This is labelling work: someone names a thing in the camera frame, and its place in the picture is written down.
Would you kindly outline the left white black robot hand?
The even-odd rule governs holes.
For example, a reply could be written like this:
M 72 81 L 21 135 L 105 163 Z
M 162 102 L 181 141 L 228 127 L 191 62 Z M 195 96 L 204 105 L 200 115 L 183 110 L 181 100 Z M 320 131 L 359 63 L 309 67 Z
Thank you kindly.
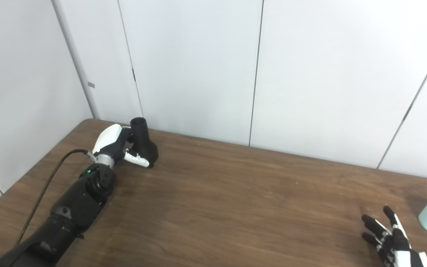
M 142 167 L 149 167 L 150 162 L 141 157 L 134 150 L 126 147 L 126 144 L 134 144 L 134 136 L 129 126 L 113 124 L 102 131 L 95 142 L 92 154 L 95 156 L 94 162 L 108 166 L 110 169 L 120 161 Z

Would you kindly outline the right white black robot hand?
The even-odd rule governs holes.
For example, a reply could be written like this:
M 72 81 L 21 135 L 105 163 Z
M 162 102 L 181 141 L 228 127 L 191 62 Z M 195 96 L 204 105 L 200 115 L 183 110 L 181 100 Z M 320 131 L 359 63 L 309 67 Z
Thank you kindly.
M 389 206 L 384 206 L 383 212 L 390 221 L 391 229 L 367 214 L 361 216 L 369 230 L 363 232 L 361 237 L 374 247 L 382 264 L 385 267 L 427 267 L 427 254 L 412 248 L 397 214 Z

